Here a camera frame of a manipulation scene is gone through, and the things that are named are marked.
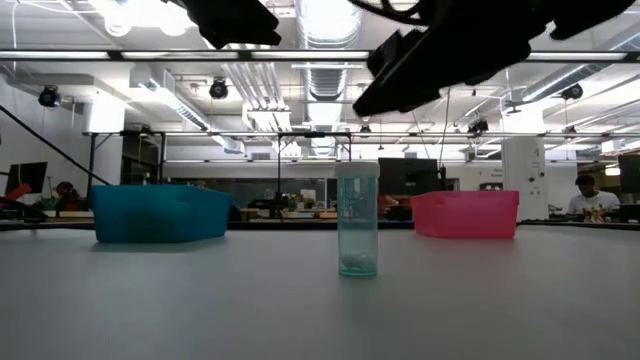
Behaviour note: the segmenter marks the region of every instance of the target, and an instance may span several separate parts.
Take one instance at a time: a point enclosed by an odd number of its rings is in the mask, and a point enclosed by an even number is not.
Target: table
[[[640,358],[637,232],[515,242],[379,232],[380,274],[337,273],[333,231],[180,245],[0,233],[0,359]]]

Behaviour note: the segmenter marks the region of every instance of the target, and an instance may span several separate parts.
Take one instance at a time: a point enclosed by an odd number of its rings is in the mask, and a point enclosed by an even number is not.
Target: red object
[[[13,190],[12,192],[6,194],[4,198],[16,201],[30,192],[31,192],[31,186],[29,186],[29,184],[24,184],[19,188]]]
[[[517,191],[436,191],[411,198],[416,233],[443,239],[513,239]]]

